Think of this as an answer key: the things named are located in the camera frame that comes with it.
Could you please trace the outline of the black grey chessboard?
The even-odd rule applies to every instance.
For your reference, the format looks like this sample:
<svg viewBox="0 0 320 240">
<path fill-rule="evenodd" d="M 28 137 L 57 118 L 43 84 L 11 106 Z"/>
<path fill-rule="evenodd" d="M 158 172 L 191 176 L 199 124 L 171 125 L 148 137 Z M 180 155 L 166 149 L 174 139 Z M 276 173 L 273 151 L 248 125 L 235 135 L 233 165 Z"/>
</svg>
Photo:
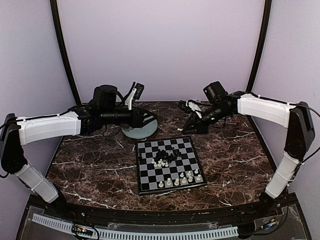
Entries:
<svg viewBox="0 0 320 240">
<path fill-rule="evenodd" d="M 137 159 L 136 150 L 138 148 L 147 147 L 159 147 L 160 149 L 169 149 L 169 147 L 178 149 L 181 151 L 181 157 L 172 161 L 169 167 L 155 168 L 152 163 L 139 163 Z M 135 144 L 136 155 L 136 170 L 137 170 L 137 184 L 138 194 L 151 195 L 169 192 L 172 190 L 184 190 L 195 187 L 203 187 L 207 185 L 205 174 L 202 169 L 200 160 L 198 158 L 196 148 L 193 144 L 193 140 L 190 136 L 181 136 L 167 139 L 157 139 L 151 141 L 138 141 Z M 191 171 L 191 176 L 194 178 L 193 182 L 188 182 L 189 176 L 187 172 Z M 182 183 L 180 174 L 184 173 L 184 177 L 187 179 L 187 184 Z M 201 175 L 201 181 L 196 182 L 196 176 Z M 166 186 L 168 178 L 172 180 L 172 186 Z M 179 178 L 180 184 L 174 185 L 175 180 Z M 164 186 L 159 188 L 159 182 L 163 182 Z"/>
</svg>

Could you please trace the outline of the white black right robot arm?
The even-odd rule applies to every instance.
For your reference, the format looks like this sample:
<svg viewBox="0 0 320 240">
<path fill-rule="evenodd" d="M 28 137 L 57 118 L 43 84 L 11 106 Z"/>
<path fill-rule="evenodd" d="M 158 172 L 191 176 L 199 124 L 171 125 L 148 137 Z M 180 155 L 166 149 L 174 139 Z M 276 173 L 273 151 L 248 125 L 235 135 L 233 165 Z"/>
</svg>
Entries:
<svg viewBox="0 0 320 240">
<path fill-rule="evenodd" d="M 276 170 L 263 190 L 264 199 L 255 205 L 255 213 L 266 217 L 275 208 L 278 198 L 291 183 L 299 168 L 306 163 L 306 154 L 315 139 L 312 113 L 306 102 L 285 102 L 263 97 L 248 91 L 227 92 L 220 82 L 212 82 L 203 92 L 209 103 L 201 109 L 201 103 L 189 99 L 181 101 L 179 108 L 191 114 L 181 129 L 183 134 L 207 134 L 209 126 L 233 115 L 246 116 L 274 127 L 276 144 L 283 144 L 283 155 L 276 161 Z"/>
</svg>

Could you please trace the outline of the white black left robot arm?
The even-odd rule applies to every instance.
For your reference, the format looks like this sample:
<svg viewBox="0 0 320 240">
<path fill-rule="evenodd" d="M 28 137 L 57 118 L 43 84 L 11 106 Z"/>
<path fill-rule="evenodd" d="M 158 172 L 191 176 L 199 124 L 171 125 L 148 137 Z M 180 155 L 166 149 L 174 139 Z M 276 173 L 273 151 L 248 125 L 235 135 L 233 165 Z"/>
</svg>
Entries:
<svg viewBox="0 0 320 240">
<path fill-rule="evenodd" d="M 127 125 L 133 129 L 145 128 L 157 120 L 151 111 L 134 106 L 144 90 L 144 85 L 134 83 L 123 96 L 113 85 L 94 89 L 93 98 L 85 104 L 67 111 L 35 117 L 16 117 L 10 113 L 0 127 L 0 163 L 7 174 L 15 175 L 37 193 L 60 218 L 71 213 L 63 194 L 25 158 L 23 146 L 51 138 L 84 136 L 106 125 Z"/>
</svg>

